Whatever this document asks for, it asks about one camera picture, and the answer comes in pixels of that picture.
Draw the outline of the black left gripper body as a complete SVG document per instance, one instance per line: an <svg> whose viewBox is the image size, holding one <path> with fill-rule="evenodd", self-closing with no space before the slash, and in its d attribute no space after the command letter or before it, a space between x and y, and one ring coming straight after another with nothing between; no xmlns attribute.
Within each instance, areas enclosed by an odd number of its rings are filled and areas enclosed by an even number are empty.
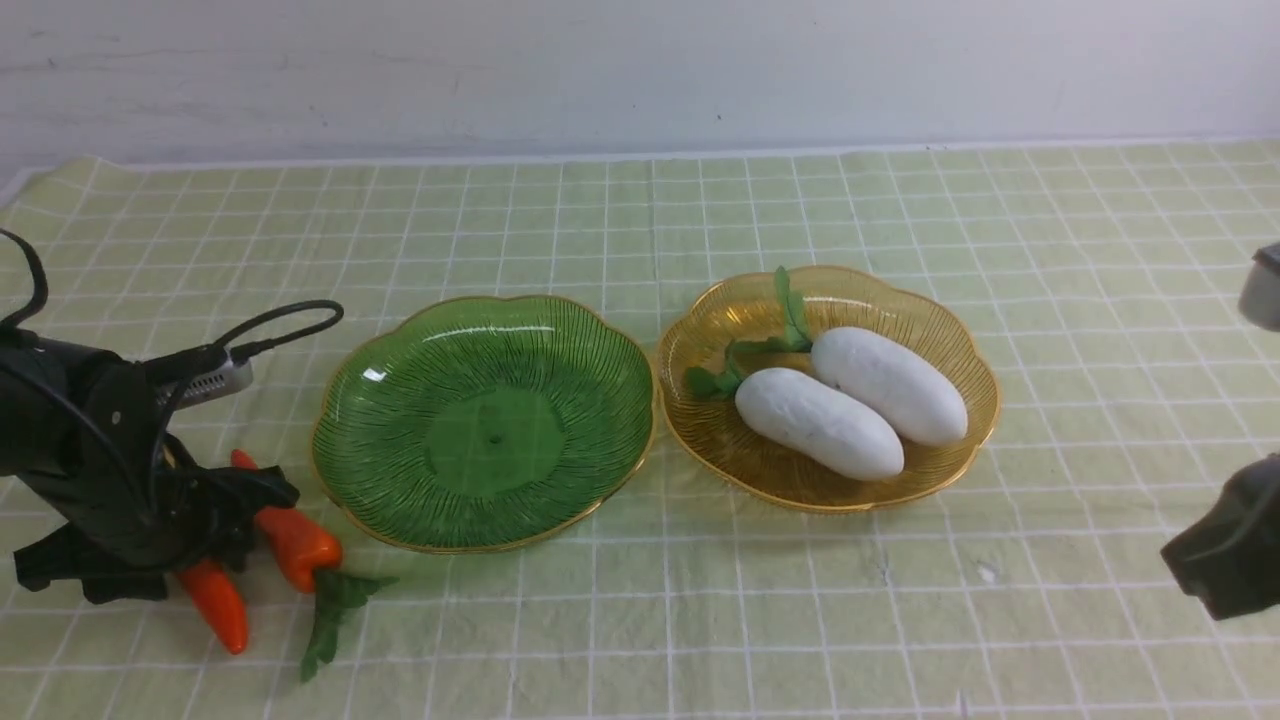
<svg viewBox="0 0 1280 720"><path fill-rule="evenodd" d="M243 571L256 546L253 519L264 509L293 509L300 491L279 466L205 468L175 439L175 462L159 473L160 505L131 497L113 470L60 477L18 475L65 520L14 552L15 579L31 592L79 582L95 605L164 601L166 578L212 560Z"/></svg>

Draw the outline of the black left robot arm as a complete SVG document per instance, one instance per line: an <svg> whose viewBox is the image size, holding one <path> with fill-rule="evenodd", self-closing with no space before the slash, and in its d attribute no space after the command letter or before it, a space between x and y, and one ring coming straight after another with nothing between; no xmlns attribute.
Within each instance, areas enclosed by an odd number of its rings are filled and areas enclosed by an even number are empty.
<svg viewBox="0 0 1280 720"><path fill-rule="evenodd" d="M28 331L3 333L3 474L19 479L64 524L15 551L18 583L40 592L79 582L95 605L163 601L166 578L211 559L241 571L264 509L300 491L280 468L206 468L168 428L163 409L189 378L182 406L251 380L247 361L198 347L143 363Z"/></svg>

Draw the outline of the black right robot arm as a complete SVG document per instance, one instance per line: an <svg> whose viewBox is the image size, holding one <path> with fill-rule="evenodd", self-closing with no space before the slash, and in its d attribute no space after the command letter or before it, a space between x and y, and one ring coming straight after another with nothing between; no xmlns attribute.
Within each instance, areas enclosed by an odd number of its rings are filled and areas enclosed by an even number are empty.
<svg viewBox="0 0 1280 720"><path fill-rule="evenodd" d="M1171 538L1161 559L1215 621L1279 603L1279 455L1233 474L1215 505Z"/></svg>

